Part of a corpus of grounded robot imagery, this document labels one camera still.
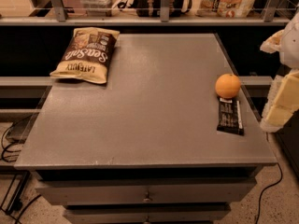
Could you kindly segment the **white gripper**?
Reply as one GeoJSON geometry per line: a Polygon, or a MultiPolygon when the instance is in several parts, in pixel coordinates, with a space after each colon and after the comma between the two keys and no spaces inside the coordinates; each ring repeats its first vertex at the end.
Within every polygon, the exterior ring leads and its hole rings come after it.
{"type": "MultiPolygon", "coordinates": [[[[299,68],[299,13],[286,25],[268,37],[260,46],[266,53],[279,51],[280,62],[292,69],[299,68]]],[[[260,127],[267,133],[281,129],[299,110],[299,71],[286,76],[276,75],[267,95],[260,127]]]]}

